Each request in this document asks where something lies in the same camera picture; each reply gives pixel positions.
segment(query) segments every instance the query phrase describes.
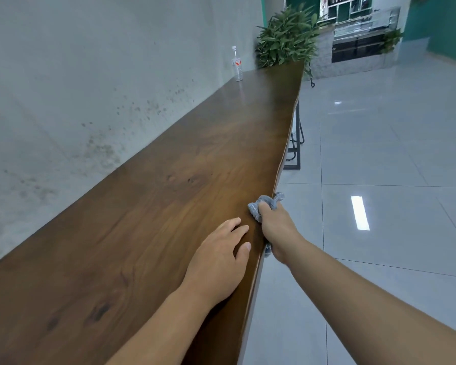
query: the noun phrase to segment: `gray cloth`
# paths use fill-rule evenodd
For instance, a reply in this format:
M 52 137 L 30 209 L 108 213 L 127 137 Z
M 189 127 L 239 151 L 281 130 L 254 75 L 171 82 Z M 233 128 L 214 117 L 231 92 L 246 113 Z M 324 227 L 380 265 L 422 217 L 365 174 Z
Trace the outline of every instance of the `gray cloth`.
M 275 210 L 277 208 L 277 202 L 282 201 L 284 199 L 284 194 L 282 192 L 277 192 L 274 196 L 274 198 L 271 198 L 266 195 L 262 195 L 259 197 L 258 200 L 255 202 L 249 203 L 249 210 L 250 213 L 253 215 L 256 221 L 261 223 L 261 215 L 258 210 L 258 205 L 260 201 L 266 202 L 272 210 Z M 265 257 L 269 256 L 272 253 L 272 245 L 268 243 L 265 247 Z

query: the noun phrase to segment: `glossy floor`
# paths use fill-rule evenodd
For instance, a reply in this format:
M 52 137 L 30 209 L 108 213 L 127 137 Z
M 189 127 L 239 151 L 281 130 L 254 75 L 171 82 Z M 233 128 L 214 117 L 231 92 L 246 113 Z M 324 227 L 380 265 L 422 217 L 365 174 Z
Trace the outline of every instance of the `glossy floor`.
M 278 190 L 301 233 L 456 329 L 456 66 L 426 57 L 304 83 L 300 113 L 302 168 Z M 281 363 L 354 364 L 270 256 L 243 364 Z

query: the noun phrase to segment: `person's right arm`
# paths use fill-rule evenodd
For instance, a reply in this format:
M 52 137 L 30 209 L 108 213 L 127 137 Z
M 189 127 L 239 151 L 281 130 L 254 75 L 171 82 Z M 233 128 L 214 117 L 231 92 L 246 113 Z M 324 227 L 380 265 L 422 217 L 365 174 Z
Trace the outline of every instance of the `person's right arm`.
M 456 365 L 456 331 L 306 241 L 290 215 L 261 202 L 262 229 L 358 365 Z

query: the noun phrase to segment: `clear plastic bottle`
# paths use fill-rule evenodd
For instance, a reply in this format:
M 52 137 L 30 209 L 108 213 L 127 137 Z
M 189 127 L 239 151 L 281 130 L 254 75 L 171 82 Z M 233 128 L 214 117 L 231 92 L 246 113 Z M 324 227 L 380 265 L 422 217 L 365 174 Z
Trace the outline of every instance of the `clear plastic bottle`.
M 235 52 L 235 57 L 231 60 L 231 65 L 235 72 L 235 79 L 239 82 L 243 79 L 242 59 L 240 59 L 240 56 L 236 53 L 236 46 L 232 46 L 231 49 Z

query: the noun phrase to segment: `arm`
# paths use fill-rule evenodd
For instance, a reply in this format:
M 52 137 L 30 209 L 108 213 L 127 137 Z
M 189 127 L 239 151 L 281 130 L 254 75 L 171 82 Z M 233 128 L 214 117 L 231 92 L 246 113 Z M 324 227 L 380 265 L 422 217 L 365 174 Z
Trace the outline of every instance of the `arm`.
M 262 229 L 358 365 L 456 365 L 456 331 L 345 267 L 297 231 L 279 203 Z
M 236 258 L 233 249 L 249 230 L 233 230 L 240 218 L 221 224 L 199 246 L 181 286 L 170 294 L 149 321 L 110 359 L 107 365 L 180 364 L 210 310 L 228 298 L 241 282 L 250 243 Z

